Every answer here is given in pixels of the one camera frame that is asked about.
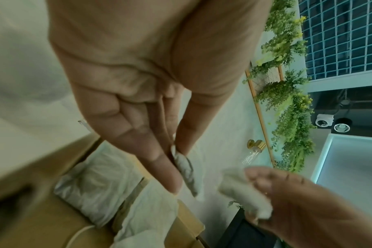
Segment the blue grid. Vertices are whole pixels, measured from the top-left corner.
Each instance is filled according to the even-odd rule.
[[[372,0],[299,0],[299,9],[312,80],[372,70]]]

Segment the white cloth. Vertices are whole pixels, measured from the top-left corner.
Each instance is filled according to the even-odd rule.
[[[141,179],[129,155],[104,141],[62,176],[54,193],[102,227]]]
[[[273,207],[270,200],[252,186],[243,169],[222,171],[223,179],[218,191],[242,205],[245,211],[255,214],[257,219],[269,219]]]
[[[186,157],[177,151],[175,145],[173,145],[171,153],[174,157],[175,166],[180,171],[187,188],[197,200],[203,201],[205,167],[200,150],[194,146]]]
[[[164,248],[178,215],[178,202],[156,180],[143,180],[125,200],[114,219],[120,229],[111,248]]]

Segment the white cord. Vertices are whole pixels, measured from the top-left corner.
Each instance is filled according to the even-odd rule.
[[[95,226],[92,225],[92,226],[86,226],[82,229],[80,229],[78,232],[76,232],[75,235],[73,235],[73,237],[69,240],[69,242],[67,243],[66,247],[65,248],[71,248],[73,242],[76,240],[76,238],[83,232],[85,232],[86,230],[88,229],[91,229],[91,228],[94,228]]]

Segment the wooden trim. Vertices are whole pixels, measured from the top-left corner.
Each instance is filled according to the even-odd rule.
[[[245,71],[245,73],[246,73],[246,77],[248,78],[247,81],[249,82],[251,95],[253,96],[253,101],[254,101],[254,98],[257,97],[257,93],[254,89],[253,81],[251,79],[249,79],[249,77],[250,77],[249,71]],[[275,157],[273,156],[273,151],[272,151],[272,147],[270,145],[270,139],[269,139],[269,136],[268,136],[268,132],[267,132],[267,129],[265,127],[265,122],[264,122],[264,118],[262,116],[262,111],[261,111],[260,104],[256,103],[256,102],[254,102],[254,104],[255,104],[255,108],[257,110],[258,118],[260,119],[260,122],[261,122],[262,132],[264,134],[264,138],[265,138],[265,141],[267,143],[268,152],[269,152],[269,156],[270,156],[271,161],[272,161],[272,165],[273,165],[273,167],[276,167]]]
[[[281,67],[281,65],[279,65],[279,66],[277,67],[277,70],[279,70],[280,81],[284,81],[283,68]]]

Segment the human hand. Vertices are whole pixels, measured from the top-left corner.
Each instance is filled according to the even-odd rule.
[[[47,0],[49,40],[81,113],[171,192],[184,155],[234,91],[264,29],[266,0]],[[184,88],[192,92],[178,126]]]
[[[245,173],[273,206],[258,226],[294,248],[372,248],[372,219],[341,197],[290,172],[251,167]],[[254,216],[246,218],[255,223]]]

